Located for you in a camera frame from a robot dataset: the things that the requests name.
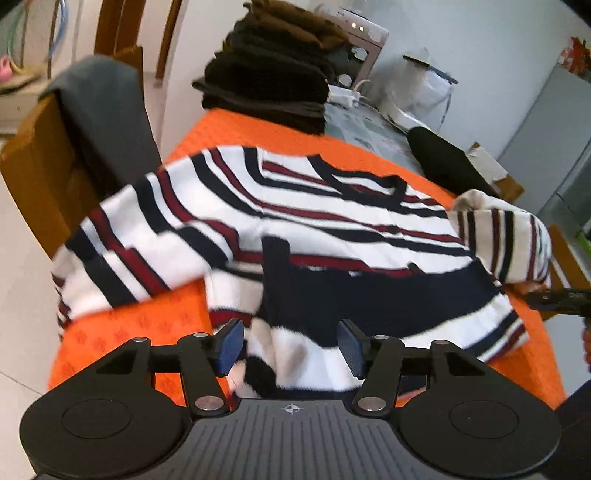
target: pink object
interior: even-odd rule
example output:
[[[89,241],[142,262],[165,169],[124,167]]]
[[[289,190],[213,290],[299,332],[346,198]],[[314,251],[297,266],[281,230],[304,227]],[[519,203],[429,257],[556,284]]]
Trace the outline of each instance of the pink object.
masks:
[[[0,58],[0,83],[9,81],[12,78],[12,69],[10,68],[10,58],[4,55]]]

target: white wall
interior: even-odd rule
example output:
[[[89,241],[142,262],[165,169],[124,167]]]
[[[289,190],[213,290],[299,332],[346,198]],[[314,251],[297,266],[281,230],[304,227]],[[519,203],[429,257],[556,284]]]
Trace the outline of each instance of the white wall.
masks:
[[[244,0],[185,0],[168,57],[164,78],[166,102],[160,141],[162,158],[191,130],[204,115],[202,95],[191,87],[200,77],[213,53],[222,48],[222,41],[234,23],[246,14]],[[292,0],[306,8],[308,0]]]
[[[138,44],[144,48],[144,71],[156,71],[171,0],[147,0],[139,25]]]
[[[560,0],[388,0],[373,21],[390,31],[374,68],[427,47],[459,84],[441,134],[499,157],[521,125],[571,35],[591,29]]]
[[[68,0],[67,3],[68,26],[61,47],[51,62],[52,77],[95,50],[96,27],[102,0]]]

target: orange tablecloth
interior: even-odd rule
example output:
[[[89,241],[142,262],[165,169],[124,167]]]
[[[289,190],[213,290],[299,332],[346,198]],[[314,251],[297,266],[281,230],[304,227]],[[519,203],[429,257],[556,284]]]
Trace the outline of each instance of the orange tablecloth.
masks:
[[[328,163],[343,170],[366,170],[380,176],[397,174],[445,207],[450,207],[453,201],[453,196],[441,187],[358,147],[223,110],[213,110],[197,123],[166,163],[217,145],[259,146],[288,155],[318,153]],[[530,341],[491,365],[556,408],[565,395],[550,339],[540,315],[522,300],[510,296],[525,323]],[[202,280],[142,304],[86,316],[65,333],[53,364],[49,387],[55,387],[135,336],[149,337],[153,345],[165,345],[197,331],[211,332]],[[178,375],[158,374],[156,387],[177,403],[184,404]]]

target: metal screw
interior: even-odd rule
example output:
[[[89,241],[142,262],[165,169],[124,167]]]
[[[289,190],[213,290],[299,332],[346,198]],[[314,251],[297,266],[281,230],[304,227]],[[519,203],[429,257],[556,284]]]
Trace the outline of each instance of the metal screw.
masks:
[[[379,397],[363,397],[357,402],[361,410],[365,411],[379,411],[386,407],[386,401]]]
[[[206,395],[195,400],[195,406],[199,410],[204,411],[219,410],[223,407],[223,400],[220,397],[215,397],[214,395]]]

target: folded clothes stack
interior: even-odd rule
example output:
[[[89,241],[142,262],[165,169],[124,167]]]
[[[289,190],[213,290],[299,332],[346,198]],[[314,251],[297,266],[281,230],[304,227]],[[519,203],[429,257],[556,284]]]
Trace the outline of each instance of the folded clothes stack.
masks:
[[[252,0],[222,51],[193,82],[204,108],[224,108],[324,133],[327,81],[335,72],[327,51],[348,41],[334,23],[280,0]]]

